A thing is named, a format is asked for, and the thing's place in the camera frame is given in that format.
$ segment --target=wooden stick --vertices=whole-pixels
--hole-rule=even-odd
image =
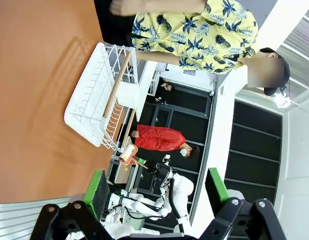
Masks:
[[[113,88],[111,90],[108,102],[106,103],[106,106],[105,106],[105,109],[104,109],[104,112],[103,112],[103,117],[104,118],[107,118],[109,116],[109,114],[110,114],[111,105],[112,105],[112,103],[114,102],[114,100],[116,98],[117,90],[119,88],[121,79],[123,78],[123,75],[125,73],[126,67],[127,67],[128,63],[129,63],[129,60],[130,60],[131,56],[132,56],[132,52],[128,51],[127,55],[125,56],[125,58],[123,60],[123,63],[122,63],[122,66],[120,68],[120,71],[118,73],[118,76],[115,79],[115,82],[114,82]]]
[[[133,124],[135,114],[136,114],[136,110],[133,109],[132,112],[131,112],[131,116],[129,118],[128,125],[126,127],[126,131],[125,131],[125,134],[124,134],[124,137],[123,137],[123,141],[122,141],[122,146],[124,148],[126,147],[126,142],[127,142],[128,137],[129,137],[129,132],[130,132],[130,129],[131,129],[131,125]]]

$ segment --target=brown table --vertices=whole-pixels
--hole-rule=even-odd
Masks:
[[[108,167],[63,119],[101,40],[92,0],[0,0],[0,203],[81,193]]]

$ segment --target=black cap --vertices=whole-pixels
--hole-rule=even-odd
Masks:
[[[290,79],[290,68],[289,68],[289,65],[288,65],[287,61],[281,55],[279,55],[278,53],[276,53],[273,50],[271,51],[271,53],[277,54],[278,58],[283,60],[283,77],[282,77],[282,79],[280,79],[279,83],[280,83],[280,86],[284,87],[287,84],[287,82],[289,81],[289,79]],[[277,87],[265,87],[263,89],[263,92],[264,92],[264,95],[266,95],[266,96],[272,96],[272,95],[274,95],[276,93],[277,89],[278,89]]]

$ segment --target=red shirt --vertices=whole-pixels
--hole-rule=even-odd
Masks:
[[[181,132],[166,127],[138,125],[139,137],[135,145],[139,148],[156,151],[172,151],[186,142]]]

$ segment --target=person in red shirt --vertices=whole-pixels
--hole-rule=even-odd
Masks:
[[[162,152],[180,149],[181,155],[188,159],[197,158],[200,152],[198,146],[186,143],[180,131],[167,127],[138,124],[136,131],[131,132],[131,137],[135,138],[134,144],[138,148]]]

